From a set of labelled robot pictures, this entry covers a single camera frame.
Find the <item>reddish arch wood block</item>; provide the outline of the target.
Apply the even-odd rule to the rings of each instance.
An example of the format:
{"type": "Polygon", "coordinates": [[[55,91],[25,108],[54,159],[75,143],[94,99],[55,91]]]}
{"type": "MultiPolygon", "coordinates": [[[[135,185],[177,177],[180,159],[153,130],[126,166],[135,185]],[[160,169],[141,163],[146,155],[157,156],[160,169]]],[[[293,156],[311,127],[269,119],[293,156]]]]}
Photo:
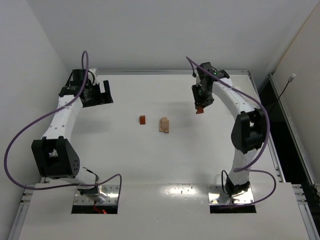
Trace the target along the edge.
{"type": "Polygon", "coordinates": [[[198,106],[196,109],[196,114],[199,115],[199,114],[203,114],[203,113],[204,113],[204,108],[201,106],[198,106]]]}

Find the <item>reddish brown wood block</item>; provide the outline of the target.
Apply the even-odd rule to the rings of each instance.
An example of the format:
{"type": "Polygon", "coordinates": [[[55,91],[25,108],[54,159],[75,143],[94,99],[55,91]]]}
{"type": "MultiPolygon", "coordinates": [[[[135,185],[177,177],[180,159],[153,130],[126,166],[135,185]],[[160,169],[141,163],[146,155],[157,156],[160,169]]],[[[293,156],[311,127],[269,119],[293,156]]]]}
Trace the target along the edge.
{"type": "Polygon", "coordinates": [[[145,115],[140,115],[139,116],[139,124],[140,125],[145,125],[146,124],[146,116],[145,115]]]}

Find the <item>small light wood cube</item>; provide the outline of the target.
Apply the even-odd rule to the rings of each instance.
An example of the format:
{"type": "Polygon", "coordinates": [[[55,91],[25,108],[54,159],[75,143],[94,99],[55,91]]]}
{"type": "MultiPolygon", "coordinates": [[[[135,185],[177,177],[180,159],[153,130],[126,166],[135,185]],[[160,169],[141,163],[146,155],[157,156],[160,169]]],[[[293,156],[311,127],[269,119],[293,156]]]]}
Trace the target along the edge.
{"type": "Polygon", "coordinates": [[[168,122],[163,123],[163,124],[162,124],[162,128],[163,128],[164,130],[169,129],[169,121],[168,121],[168,122]]]}
{"type": "Polygon", "coordinates": [[[168,122],[168,118],[167,118],[167,117],[162,117],[160,120],[161,120],[161,123],[162,123],[162,124],[168,122]]]}

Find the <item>long light wood block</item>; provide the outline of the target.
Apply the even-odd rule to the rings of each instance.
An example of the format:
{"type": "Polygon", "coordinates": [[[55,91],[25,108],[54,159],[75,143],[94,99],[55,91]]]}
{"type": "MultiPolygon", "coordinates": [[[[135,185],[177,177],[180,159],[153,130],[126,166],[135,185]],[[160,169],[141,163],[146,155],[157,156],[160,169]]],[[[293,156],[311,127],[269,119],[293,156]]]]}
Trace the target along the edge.
{"type": "Polygon", "coordinates": [[[164,132],[165,130],[163,129],[163,122],[162,120],[160,119],[159,120],[159,132],[164,132]]]}
{"type": "Polygon", "coordinates": [[[162,129],[164,133],[169,133],[170,132],[170,121],[166,120],[162,122],[162,129]]]}

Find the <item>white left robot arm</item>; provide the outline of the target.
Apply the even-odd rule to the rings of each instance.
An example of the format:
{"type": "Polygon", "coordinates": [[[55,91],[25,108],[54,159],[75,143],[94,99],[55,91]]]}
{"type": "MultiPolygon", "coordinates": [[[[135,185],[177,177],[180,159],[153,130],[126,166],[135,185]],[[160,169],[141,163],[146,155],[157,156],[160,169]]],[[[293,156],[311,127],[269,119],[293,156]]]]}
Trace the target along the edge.
{"type": "Polygon", "coordinates": [[[42,177],[76,184],[82,196],[103,203],[108,197],[107,188],[97,185],[98,175],[81,163],[71,145],[71,135],[79,112],[83,108],[113,102],[108,80],[98,82],[98,75],[97,68],[88,70],[83,92],[77,97],[85,70],[72,70],[58,95],[58,111],[42,138],[32,142],[31,150],[42,177]]]}

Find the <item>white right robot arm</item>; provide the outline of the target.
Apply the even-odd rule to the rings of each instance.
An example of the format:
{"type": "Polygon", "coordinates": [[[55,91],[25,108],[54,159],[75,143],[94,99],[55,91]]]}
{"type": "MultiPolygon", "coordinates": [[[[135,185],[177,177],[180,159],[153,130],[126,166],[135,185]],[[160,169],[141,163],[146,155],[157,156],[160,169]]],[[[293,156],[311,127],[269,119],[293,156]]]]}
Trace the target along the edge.
{"type": "Polygon", "coordinates": [[[204,113],[204,109],[212,105],[214,96],[217,96],[234,118],[231,142],[235,152],[222,191],[229,197],[246,192],[250,186],[251,163],[267,137],[266,114],[234,88],[225,70],[215,70],[210,62],[201,63],[193,77],[196,83],[191,89],[196,113],[204,113]]]}

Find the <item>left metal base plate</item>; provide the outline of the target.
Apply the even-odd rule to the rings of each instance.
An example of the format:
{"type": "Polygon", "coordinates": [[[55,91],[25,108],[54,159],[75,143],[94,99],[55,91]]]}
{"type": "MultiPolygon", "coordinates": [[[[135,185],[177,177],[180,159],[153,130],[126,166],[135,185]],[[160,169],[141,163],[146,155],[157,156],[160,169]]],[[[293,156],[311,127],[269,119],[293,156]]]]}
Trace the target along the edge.
{"type": "Polygon", "coordinates": [[[91,189],[76,189],[73,204],[76,206],[116,206],[119,185],[100,185],[91,189]]]}

